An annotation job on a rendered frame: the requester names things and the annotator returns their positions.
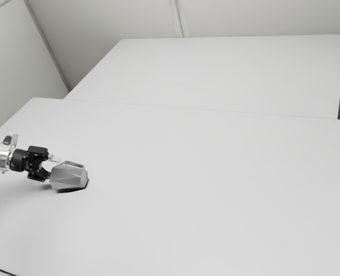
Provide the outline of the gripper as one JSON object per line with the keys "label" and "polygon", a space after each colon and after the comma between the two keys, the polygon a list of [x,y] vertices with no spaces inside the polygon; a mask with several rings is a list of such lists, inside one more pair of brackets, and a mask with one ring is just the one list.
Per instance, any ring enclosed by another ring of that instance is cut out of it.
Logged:
{"label": "gripper", "polygon": [[27,171],[27,177],[34,181],[50,179],[51,172],[42,167],[42,162],[59,162],[61,158],[53,154],[48,155],[48,150],[44,147],[29,146],[27,150],[15,149],[10,159],[9,167],[12,171]]}

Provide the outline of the grey faceted mug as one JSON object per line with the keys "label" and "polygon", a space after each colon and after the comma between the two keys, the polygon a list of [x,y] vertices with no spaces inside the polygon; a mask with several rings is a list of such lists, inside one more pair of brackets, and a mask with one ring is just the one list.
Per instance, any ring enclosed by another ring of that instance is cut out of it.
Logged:
{"label": "grey faceted mug", "polygon": [[71,161],[54,166],[49,178],[52,188],[58,192],[84,189],[88,181],[85,166]]}

